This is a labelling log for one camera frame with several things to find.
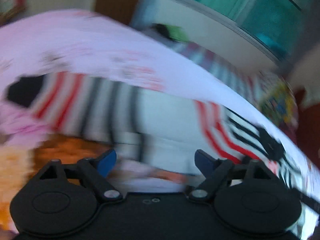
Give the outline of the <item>striped red black white sweater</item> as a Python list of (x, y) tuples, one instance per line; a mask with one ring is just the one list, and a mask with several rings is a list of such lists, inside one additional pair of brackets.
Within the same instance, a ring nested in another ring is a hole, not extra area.
[[(110, 147), (40, 169), (10, 204), (18, 239), (319, 239), (301, 153), (238, 110), (68, 72), (22, 77), (4, 97)], [(106, 179), (119, 155), (204, 181), (123, 194)]]

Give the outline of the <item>colourful patterned pillow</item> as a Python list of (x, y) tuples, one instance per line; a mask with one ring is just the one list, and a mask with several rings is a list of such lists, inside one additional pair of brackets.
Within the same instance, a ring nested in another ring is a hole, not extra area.
[(285, 79), (272, 72), (259, 72), (257, 86), (257, 109), (278, 128), (295, 131), (298, 127), (298, 107)]

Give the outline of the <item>striped purple bed sheet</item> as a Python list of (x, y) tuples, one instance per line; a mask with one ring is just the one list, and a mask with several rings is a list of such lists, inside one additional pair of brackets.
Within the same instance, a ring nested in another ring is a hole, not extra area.
[(171, 41), (151, 28), (145, 29), (142, 33), (193, 61), (193, 63), (205, 69), (249, 103), (258, 107), (259, 101), (263, 97), (262, 76), (260, 72), (246, 74), (223, 57), (195, 42)]

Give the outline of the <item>red white scalloped headboard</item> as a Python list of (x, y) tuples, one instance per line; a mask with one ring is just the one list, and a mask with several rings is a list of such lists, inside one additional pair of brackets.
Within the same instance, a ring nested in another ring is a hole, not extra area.
[(296, 142), (300, 150), (319, 170), (319, 89), (295, 91), (298, 107)]

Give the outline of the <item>white floral bedspread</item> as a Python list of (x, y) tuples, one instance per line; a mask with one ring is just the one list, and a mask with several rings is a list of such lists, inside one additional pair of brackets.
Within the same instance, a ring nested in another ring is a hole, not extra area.
[(236, 163), (249, 156), (319, 197), (319, 170), (254, 106), (193, 61), (92, 12), (1, 27), (1, 98), (163, 170), (198, 174), (198, 149)]

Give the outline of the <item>green folded garment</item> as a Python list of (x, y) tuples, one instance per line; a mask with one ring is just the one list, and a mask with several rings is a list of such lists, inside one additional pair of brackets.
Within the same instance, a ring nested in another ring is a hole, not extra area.
[(175, 25), (168, 25), (167, 26), (168, 32), (169, 32), (169, 37), (176, 42), (189, 42), (189, 37), (185, 33), (185, 31)]

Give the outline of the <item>black folded garment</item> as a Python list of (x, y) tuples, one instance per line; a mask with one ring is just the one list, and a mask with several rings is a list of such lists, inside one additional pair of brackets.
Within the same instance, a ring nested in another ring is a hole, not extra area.
[(166, 25), (160, 24), (160, 23), (155, 23), (151, 26), (151, 29), (156, 31), (158, 34), (160, 34), (164, 38), (167, 38), (171, 41), (174, 41), (174, 39), (169, 31), (169, 28)]

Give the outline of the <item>window with teal glass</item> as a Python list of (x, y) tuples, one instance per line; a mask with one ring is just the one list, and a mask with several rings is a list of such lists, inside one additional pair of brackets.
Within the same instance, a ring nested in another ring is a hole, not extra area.
[(270, 60), (291, 64), (298, 57), (307, 21), (318, 0), (174, 0), (197, 13), (202, 38), (231, 32)]

